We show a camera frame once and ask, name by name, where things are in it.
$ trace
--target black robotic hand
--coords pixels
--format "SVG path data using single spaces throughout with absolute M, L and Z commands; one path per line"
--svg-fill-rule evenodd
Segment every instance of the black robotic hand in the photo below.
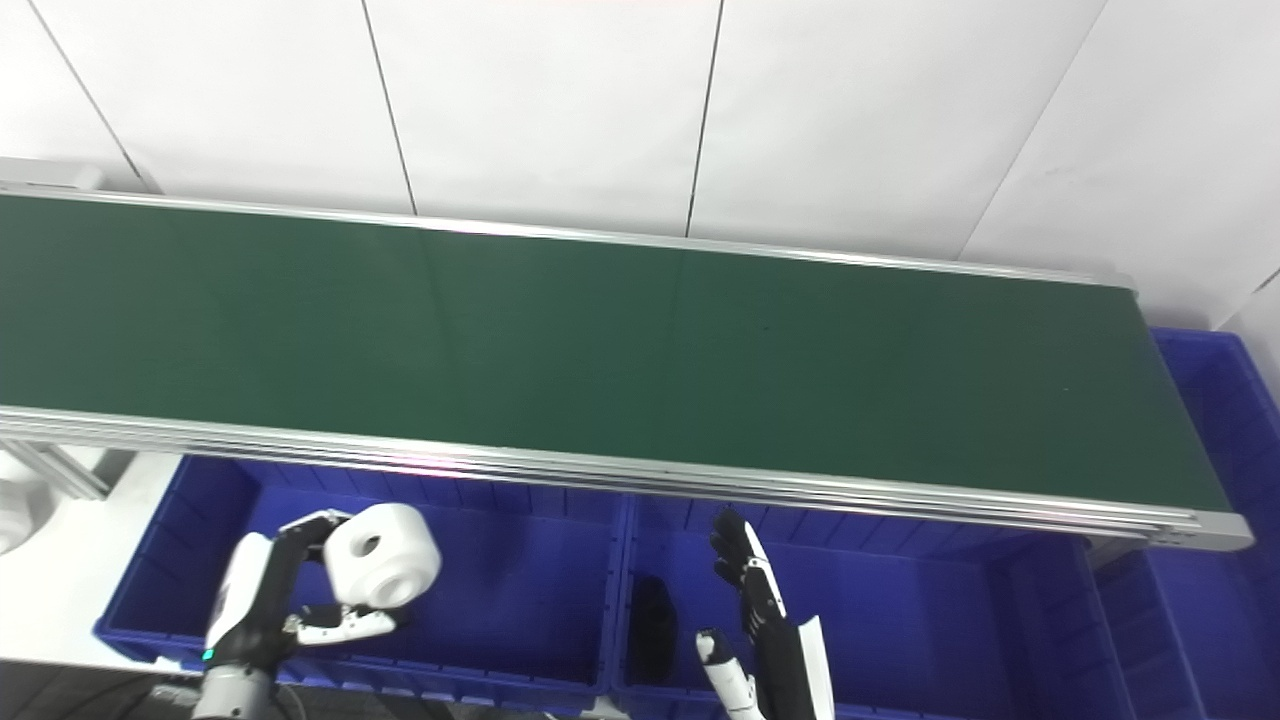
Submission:
M 751 524 L 732 509 L 716 516 L 716 574 L 737 588 L 756 675 L 742 670 L 717 628 L 698 633 L 698 655 L 731 720 L 832 720 L 835 700 L 822 623 L 787 619 L 773 568 Z

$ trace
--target white wall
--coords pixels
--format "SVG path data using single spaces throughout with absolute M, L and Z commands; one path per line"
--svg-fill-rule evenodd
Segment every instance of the white wall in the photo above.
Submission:
M 358 1 L 35 5 L 156 190 L 408 211 Z
M 0 156 L 88 163 L 110 190 L 146 190 L 26 0 L 0 0 Z
M 961 259 L 1110 265 L 1215 327 L 1280 268 L 1280 4 L 1112 0 Z
M 1272 397 L 1280 400 L 1280 279 L 1249 296 L 1244 307 L 1222 324 L 1244 338 Z
M 728 0 L 691 234 L 952 259 L 1101 0 Z
M 717 0 L 370 0 L 422 215 L 682 234 Z

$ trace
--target white table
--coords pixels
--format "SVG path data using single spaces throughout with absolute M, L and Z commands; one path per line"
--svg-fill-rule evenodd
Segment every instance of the white table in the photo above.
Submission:
M 46 496 L 52 515 L 27 542 L 0 555 L 0 659 L 178 671 L 177 662 L 136 662 L 116 653 L 93 637 L 93 623 L 115 592 L 179 460 L 178 455 L 138 454 L 104 501 Z

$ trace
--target panel seam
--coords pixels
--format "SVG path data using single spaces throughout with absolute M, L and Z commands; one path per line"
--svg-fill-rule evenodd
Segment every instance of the panel seam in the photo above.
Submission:
M 978 214 L 978 219 L 974 220 L 973 227 L 969 228 L 969 234 L 965 236 L 964 245 L 956 251 L 955 258 L 959 260 L 964 256 L 964 251 L 969 249 L 969 243 L 973 241 L 973 236 L 978 233 L 978 228 L 982 227 L 982 222 L 987 219 L 987 213 L 991 210 L 992 204 L 996 201 L 996 196 L 1004 190 L 1005 183 L 1009 182 L 1009 176 L 1014 172 L 1014 167 L 1018 160 L 1023 156 L 1023 151 L 1027 150 L 1027 145 L 1034 137 L 1036 131 L 1039 128 L 1041 120 L 1044 119 L 1044 113 L 1048 111 L 1050 105 L 1053 104 L 1053 99 L 1057 96 L 1057 91 L 1062 87 L 1062 82 L 1066 81 L 1066 76 L 1071 73 L 1071 68 L 1075 67 L 1076 58 L 1080 56 L 1080 51 L 1084 45 L 1089 41 L 1089 36 L 1093 35 L 1093 28 L 1098 24 L 1098 18 L 1106 12 L 1110 0 L 1103 0 L 1102 6 L 1098 8 L 1098 13 L 1093 15 L 1093 22 L 1089 23 L 1089 28 L 1084 31 L 1084 36 L 1080 37 L 1080 44 L 1075 47 L 1075 53 L 1071 54 L 1071 59 L 1062 68 L 1062 74 L 1059 76 L 1057 82 L 1053 85 L 1053 90 L 1050 91 L 1048 97 L 1044 100 L 1044 105 L 1041 106 L 1041 111 L 1036 115 L 1036 120 L 1032 123 L 1030 129 L 1027 132 L 1027 137 L 1023 138 L 1023 143 L 1018 146 L 1018 152 L 1014 152 L 1014 158 L 1009 161 L 1009 167 L 1005 168 L 1005 173 L 1000 177 L 1000 182 L 996 183 L 996 190 L 991 192 L 987 197 L 987 204 L 982 206 L 982 213 Z
M 396 156 L 399 158 L 401 174 L 404 177 L 404 188 L 408 192 L 408 208 L 417 215 L 417 199 L 413 197 L 413 181 L 408 176 L 408 163 L 404 161 L 404 146 L 401 142 L 399 126 L 396 124 L 396 110 L 392 108 L 392 95 L 387 90 L 387 74 L 383 72 L 383 55 L 378 50 L 378 38 L 374 36 L 374 20 L 369 15 L 369 1 L 360 0 L 360 9 L 365 13 L 365 28 L 369 31 L 369 46 L 374 51 L 374 65 L 378 68 L 378 82 L 383 88 L 383 101 L 387 104 L 387 118 L 392 124 L 392 137 L 396 140 Z
M 707 137 L 707 114 L 712 105 L 712 81 L 716 78 L 716 55 L 719 53 L 719 31 L 724 20 L 724 0 L 716 10 L 716 36 L 712 38 L 712 60 L 707 68 L 707 94 L 703 96 L 703 118 L 698 126 L 698 150 L 694 152 L 694 179 L 689 187 L 689 211 L 685 214 L 685 237 L 694 224 L 694 199 L 698 196 L 698 172 L 703 164 L 703 140 Z
M 146 177 L 142 176 L 142 172 L 138 170 L 138 165 L 137 163 L 133 161 L 133 156 L 129 155 L 129 151 L 124 147 L 124 142 L 120 140 L 120 136 L 115 133 L 115 128 L 113 128 L 111 123 L 108 122 L 106 114 L 102 111 L 102 108 L 97 104 L 97 100 L 93 100 L 93 95 L 88 91 L 88 86 L 84 85 L 84 78 L 82 78 L 79 72 L 76 70 L 76 65 L 72 64 L 70 56 L 68 56 L 67 51 L 63 50 L 61 42 L 58 42 L 58 37 L 54 35 L 54 29 L 49 27 L 49 23 L 45 20 L 45 15 L 40 12 L 40 8 L 36 6 L 35 0 L 27 0 L 27 6 L 31 8 L 31 12 L 36 15 L 36 20 L 40 23 L 40 27 L 45 29 L 45 36 L 49 37 L 49 41 L 54 44 L 54 50 L 58 51 L 58 55 L 63 59 L 63 63 L 67 65 L 67 69 L 72 73 L 72 78 L 76 79 L 76 85 L 79 86 L 81 92 L 84 94 L 84 99 L 88 100 L 90 106 L 93 108 L 93 114 L 97 115 L 97 119 L 102 123 L 102 127 L 106 128 L 106 133 L 111 136 L 111 141 L 115 143 L 115 149 L 120 151 L 120 155 L 124 158 L 124 161 L 129 165 L 129 170 L 133 172 L 134 177 L 138 178 L 138 182 L 142 183 L 142 187 L 145 187 L 147 192 L 154 192 L 160 195 L 161 193 L 160 188 L 156 187 L 154 183 L 151 183 Z

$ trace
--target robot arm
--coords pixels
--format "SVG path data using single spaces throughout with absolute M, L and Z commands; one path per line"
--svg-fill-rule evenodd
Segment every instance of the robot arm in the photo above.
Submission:
M 321 510 L 282 527 L 274 539 L 259 533 L 241 538 L 214 605 L 193 719 L 266 717 L 280 662 L 298 646 L 381 635 L 407 621 L 402 609 L 361 605 L 308 606 L 300 614 L 289 612 L 289 596 L 302 564 L 323 562 L 325 541 L 351 518 L 338 510 Z
M 787 619 L 773 566 L 755 529 L 733 510 L 716 518 L 716 573 L 739 591 L 742 629 L 755 650 L 748 675 L 724 633 L 696 635 L 698 656 L 731 720 L 833 720 L 835 698 L 822 623 Z

